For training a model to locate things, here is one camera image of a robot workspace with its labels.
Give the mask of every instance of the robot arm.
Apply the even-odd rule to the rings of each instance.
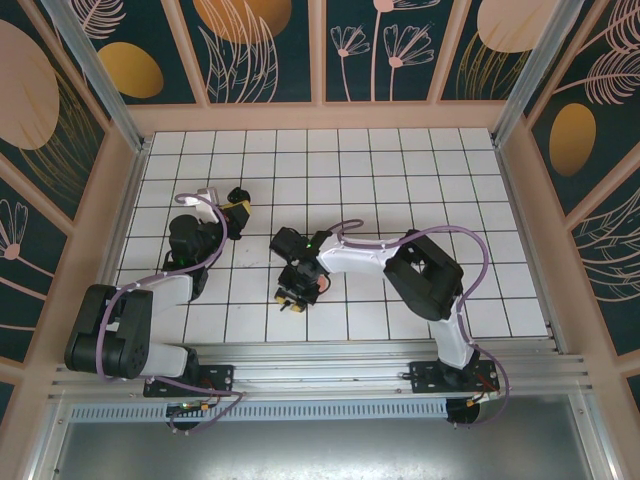
[[[410,230],[407,235],[415,233]],[[330,231],[319,231],[311,239],[283,227],[270,248],[285,261],[276,299],[297,311],[313,305],[321,294],[318,281],[338,272],[359,272],[386,277],[407,307],[429,322],[444,368],[464,371],[477,361],[476,351],[465,341],[455,315],[457,296],[462,294],[462,268],[428,237],[402,246],[386,248],[392,240],[350,242]]]
[[[214,205],[218,203],[214,188],[198,190],[197,194]],[[195,350],[150,341],[154,316],[200,296],[208,279],[205,263],[222,244],[223,228],[212,208],[187,198],[197,217],[180,215],[171,221],[171,250],[162,266],[163,272],[175,273],[141,280],[137,289],[120,294],[107,319],[112,326],[105,332],[102,345],[102,367],[107,376],[180,377],[188,385],[199,382]],[[250,196],[238,187],[227,199],[229,203],[218,208],[224,216],[228,238],[237,240],[251,213]],[[185,268],[190,271],[180,274]],[[100,325],[117,291],[111,285],[92,285],[87,289],[65,349],[65,364],[70,370],[97,373]]]

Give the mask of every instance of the mounting plate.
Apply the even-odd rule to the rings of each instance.
[[[478,361],[471,371],[471,381],[462,388],[454,388],[447,384],[437,361],[411,362],[409,369],[410,373],[404,374],[403,378],[411,381],[413,393],[479,393],[487,390],[480,377],[496,390],[500,390],[496,366],[491,360]]]
[[[233,365],[200,365],[200,384],[197,386],[211,388],[211,382],[216,390],[232,390],[233,370]],[[159,380],[145,383],[142,394],[146,398],[206,397],[205,394],[167,385]]]

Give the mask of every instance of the white grid floor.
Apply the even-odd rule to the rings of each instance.
[[[488,240],[487,278],[467,302],[471,333],[541,337],[547,327],[485,129],[159,132],[137,199],[118,284],[155,273],[171,219],[192,208],[173,196],[215,186],[221,199],[249,191],[251,218],[229,242],[202,296],[154,318],[152,338],[172,343],[399,340],[429,338],[386,280],[332,275],[304,314],[280,311],[273,295],[284,263],[268,250],[282,226],[313,234],[361,218],[353,237],[397,237],[441,224]],[[463,267],[468,287],[482,255],[468,237],[431,237]]]

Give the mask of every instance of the vent grille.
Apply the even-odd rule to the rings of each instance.
[[[169,404],[79,404],[73,407],[71,423],[166,422]],[[227,404],[205,412],[189,412],[176,422],[206,420]],[[446,418],[444,399],[245,402],[232,409],[222,421],[356,420],[375,418]]]

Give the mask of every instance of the enclosure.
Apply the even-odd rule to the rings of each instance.
[[[638,0],[3,2],[3,478],[639,477],[639,31]],[[142,379],[63,353],[86,289],[162,269],[193,212],[175,195],[209,186],[247,190],[249,222],[151,327],[246,392],[198,443]],[[350,218],[359,239],[486,242],[465,328],[506,368],[502,418],[453,430],[446,395],[411,393],[436,345],[386,279],[333,274],[281,310],[273,235]],[[430,238],[468,289],[479,249]],[[377,455],[385,431],[407,438]]]

